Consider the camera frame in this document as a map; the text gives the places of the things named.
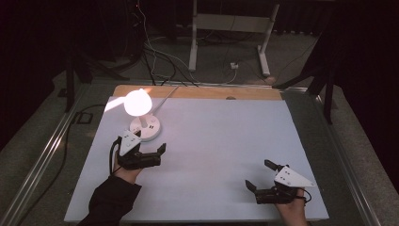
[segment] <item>power outlet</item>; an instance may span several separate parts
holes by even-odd
[[[232,69],[238,69],[238,63],[232,62],[230,63]]]

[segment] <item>white stand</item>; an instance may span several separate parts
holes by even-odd
[[[140,116],[132,120],[130,131],[134,134],[141,131],[141,141],[150,141],[161,132],[161,122],[153,115]]]
[[[246,16],[231,16],[231,15],[215,15],[215,14],[198,14],[197,0],[194,0],[193,7],[193,31],[191,39],[190,60],[188,63],[188,70],[190,72],[196,71],[197,64],[197,29],[213,29],[213,30],[230,30],[230,31],[244,31],[244,32],[258,32],[264,33],[264,40],[262,46],[258,46],[258,56],[262,66],[262,75],[270,75],[269,67],[265,56],[267,43],[270,39],[270,34],[273,30],[273,25],[276,20],[277,12],[279,11],[279,4],[273,6],[273,11],[269,18],[263,17],[246,17]]]

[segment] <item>power cord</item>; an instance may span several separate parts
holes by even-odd
[[[61,171],[64,169],[65,163],[67,161],[67,153],[68,153],[68,143],[69,143],[69,133],[71,130],[72,125],[76,122],[78,117],[82,117],[83,114],[85,114],[86,110],[96,107],[96,106],[105,106],[105,105],[91,105],[88,107],[83,108],[80,111],[77,111],[75,115],[73,116],[73,119],[71,122],[68,124],[68,128],[66,130],[66,136],[65,136],[65,142],[64,142],[64,153],[63,153],[63,158],[62,158],[62,163],[56,173],[56,176],[53,178],[53,180],[50,182],[50,184],[44,189],[44,191],[38,196],[38,198],[32,203],[32,205],[26,210],[24,215],[21,217],[21,219],[18,221],[17,225],[20,226],[24,220],[26,219],[27,216],[29,216],[30,212],[35,208],[35,206],[39,203],[39,201],[44,197],[44,195],[50,190],[50,188],[53,186],[53,184],[56,182],[56,179],[58,179],[59,174]]]

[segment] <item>white tabletop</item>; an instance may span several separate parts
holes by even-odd
[[[154,105],[161,99],[153,99]],[[108,177],[112,143],[133,117],[111,97],[88,153],[65,216],[75,222],[88,213],[95,187]],[[122,221],[265,221],[278,220],[273,204],[257,204],[246,188],[271,188],[276,173],[263,161],[290,167],[317,182],[284,101],[170,98],[154,114],[162,123],[156,139],[142,143],[143,153],[167,150],[161,166],[144,169],[133,210]],[[309,187],[308,220],[328,218],[318,187]]]

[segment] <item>light bulb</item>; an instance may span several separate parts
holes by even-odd
[[[134,90],[126,95],[124,107],[129,115],[138,117],[151,110],[152,100],[144,89]]]

